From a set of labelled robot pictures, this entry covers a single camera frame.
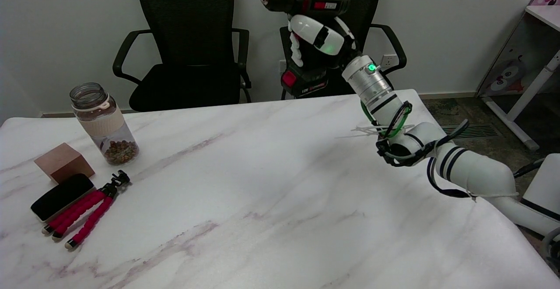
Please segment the floor vent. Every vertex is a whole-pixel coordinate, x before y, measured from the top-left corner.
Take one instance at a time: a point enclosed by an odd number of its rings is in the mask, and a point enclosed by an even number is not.
[[[452,133],[458,125],[441,126],[446,134]],[[491,123],[471,124],[462,134],[456,139],[490,139],[496,137],[503,137],[502,134],[496,130],[496,127]]]

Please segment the black sponge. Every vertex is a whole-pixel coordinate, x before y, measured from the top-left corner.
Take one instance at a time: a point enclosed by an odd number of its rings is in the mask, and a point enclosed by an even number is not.
[[[60,211],[76,203],[80,197],[94,188],[94,184],[84,174],[76,174],[56,185],[31,205],[41,221],[48,221]]]

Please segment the wall outlet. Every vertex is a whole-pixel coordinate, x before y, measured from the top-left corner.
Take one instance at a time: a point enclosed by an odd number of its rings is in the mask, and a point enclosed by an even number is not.
[[[286,60],[278,61],[278,72],[280,72],[280,74],[283,74],[286,71],[286,67]]]
[[[399,58],[396,54],[384,54],[381,60],[382,68],[390,68],[399,64]]]

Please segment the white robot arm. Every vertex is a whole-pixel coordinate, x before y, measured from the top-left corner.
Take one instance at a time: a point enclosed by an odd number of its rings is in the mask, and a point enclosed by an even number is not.
[[[343,54],[340,67],[342,77],[358,94],[365,111],[380,126],[385,126],[378,138],[379,154],[394,166],[413,166],[430,158],[428,179],[440,193],[451,197],[483,197],[500,210],[513,223],[547,235],[560,226],[560,222],[531,207],[518,202],[512,171],[503,163],[484,155],[458,147],[440,126],[420,123],[408,131],[402,126],[412,111],[412,105],[401,101],[369,56],[356,50],[354,36],[348,26],[335,18],[344,35],[304,15],[290,20],[292,56],[298,66],[305,57],[301,55],[299,39],[313,44],[330,56]],[[434,173],[462,187],[463,190],[442,190],[434,180]]]

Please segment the black mesh chair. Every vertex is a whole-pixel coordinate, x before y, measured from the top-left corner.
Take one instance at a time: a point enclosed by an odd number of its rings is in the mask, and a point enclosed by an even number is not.
[[[375,10],[378,7],[378,0],[351,0],[350,9],[345,14],[341,15],[340,18],[348,25],[358,43],[360,45],[365,44],[366,38],[368,37],[368,32],[370,28],[380,28],[382,29],[387,37],[389,38],[396,55],[399,59],[399,64],[386,69],[383,74],[387,75],[398,69],[402,69],[406,66],[406,54],[404,53],[403,47],[401,46],[395,33],[391,30],[389,26],[372,24],[374,19]],[[292,58],[292,51],[290,50],[290,32],[288,27],[283,27],[280,29],[280,36],[282,37],[282,46],[284,48],[284,55],[286,60],[290,62]],[[313,98],[313,97],[324,97],[332,95],[344,95],[352,94],[354,90],[350,87],[346,81],[342,78],[342,70],[334,69],[328,70],[326,76],[329,80],[326,88],[318,90],[317,92],[304,95],[302,98]],[[282,91],[282,99],[286,96],[286,91]]]
[[[138,84],[130,107],[148,112],[239,103],[240,88],[251,82],[246,71],[249,32],[232,28],[234,0],[140,0],[149,30],[130,32],[112,66],[114,74]],[[232,32],[239,33],[238,62]],[[139,34],[152,33],[162,64],[142,81],[122,66]]]

